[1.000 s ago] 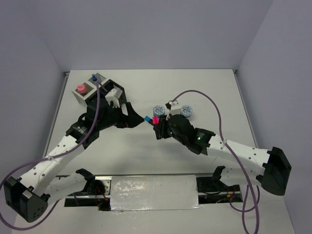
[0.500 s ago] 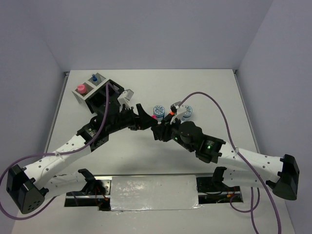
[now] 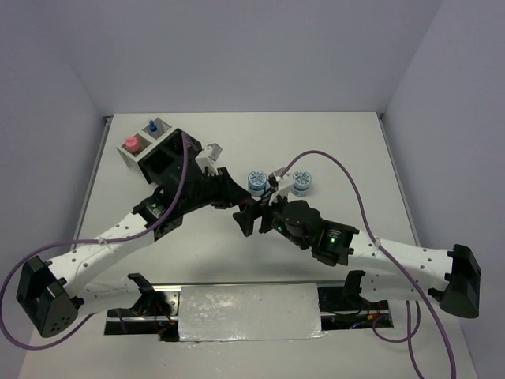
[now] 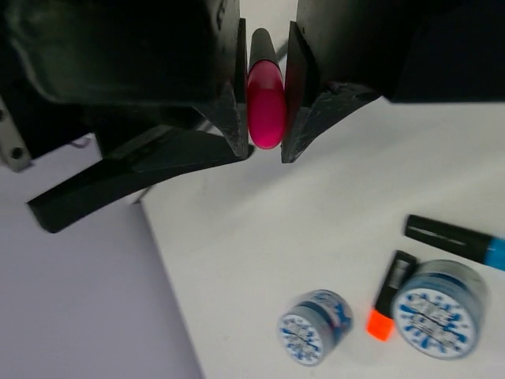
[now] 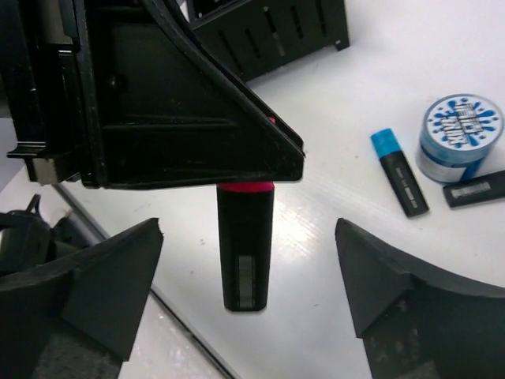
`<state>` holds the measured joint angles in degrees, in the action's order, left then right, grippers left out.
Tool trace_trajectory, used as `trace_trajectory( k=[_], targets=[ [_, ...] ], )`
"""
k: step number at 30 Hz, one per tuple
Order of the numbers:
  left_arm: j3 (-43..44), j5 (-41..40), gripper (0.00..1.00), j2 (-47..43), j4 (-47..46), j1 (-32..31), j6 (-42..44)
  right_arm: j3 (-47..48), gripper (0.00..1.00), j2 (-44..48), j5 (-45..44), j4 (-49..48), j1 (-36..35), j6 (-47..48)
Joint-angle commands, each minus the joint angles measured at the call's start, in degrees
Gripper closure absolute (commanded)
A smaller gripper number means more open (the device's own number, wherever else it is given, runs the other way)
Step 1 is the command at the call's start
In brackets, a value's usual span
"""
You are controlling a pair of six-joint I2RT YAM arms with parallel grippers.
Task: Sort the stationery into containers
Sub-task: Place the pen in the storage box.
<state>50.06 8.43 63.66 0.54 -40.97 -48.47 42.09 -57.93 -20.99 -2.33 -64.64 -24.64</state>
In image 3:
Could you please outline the blue cap spray bottle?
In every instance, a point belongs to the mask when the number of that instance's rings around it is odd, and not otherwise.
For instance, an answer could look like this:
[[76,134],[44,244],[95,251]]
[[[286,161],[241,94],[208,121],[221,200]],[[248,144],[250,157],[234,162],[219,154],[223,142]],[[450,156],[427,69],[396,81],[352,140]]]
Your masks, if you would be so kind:
[[149,121],[149,129],[152,133],[157,133],[158,132],[158,127],[157,125],[155,124],[155,122],[153,120],[150,120]]

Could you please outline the pink cap pen tube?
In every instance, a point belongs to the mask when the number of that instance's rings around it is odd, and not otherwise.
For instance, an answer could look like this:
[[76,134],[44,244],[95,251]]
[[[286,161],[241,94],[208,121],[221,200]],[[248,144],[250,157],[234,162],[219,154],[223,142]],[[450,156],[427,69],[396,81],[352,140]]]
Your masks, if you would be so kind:
[[130,153],[138,153],[142,149],[140,140],[137,137],[127,137],[124,145],[125,149]]

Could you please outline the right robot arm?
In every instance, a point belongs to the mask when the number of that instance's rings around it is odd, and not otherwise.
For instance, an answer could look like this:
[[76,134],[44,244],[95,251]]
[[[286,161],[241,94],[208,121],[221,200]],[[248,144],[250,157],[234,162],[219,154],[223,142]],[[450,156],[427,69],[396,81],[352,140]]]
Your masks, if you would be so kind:
[[256,220],[260,233],[276,231],[325,265],[345,266],[343,300],[360,309],[367,302],[428,300],[456,317],[480,310],[481,268],[468,247],[426,249],[383,238],[322,218],[306,201],[248,200],[233,215],[244,236]]

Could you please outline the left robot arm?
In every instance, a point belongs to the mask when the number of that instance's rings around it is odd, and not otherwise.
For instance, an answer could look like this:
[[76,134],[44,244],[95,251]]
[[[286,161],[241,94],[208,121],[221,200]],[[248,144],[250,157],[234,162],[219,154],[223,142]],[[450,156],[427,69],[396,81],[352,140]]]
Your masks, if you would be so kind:
[[181,226],[184,215],[206,206],[244,208],[250,198],[224,167],[214,174],[187,167],[94,239],[75,242],[48,261],[34,253],[22,265],[17,301],[43,338],[65,331],[79,316],[114,308],[169,315],[170,300],[140,273],[109,283],[97,277]]

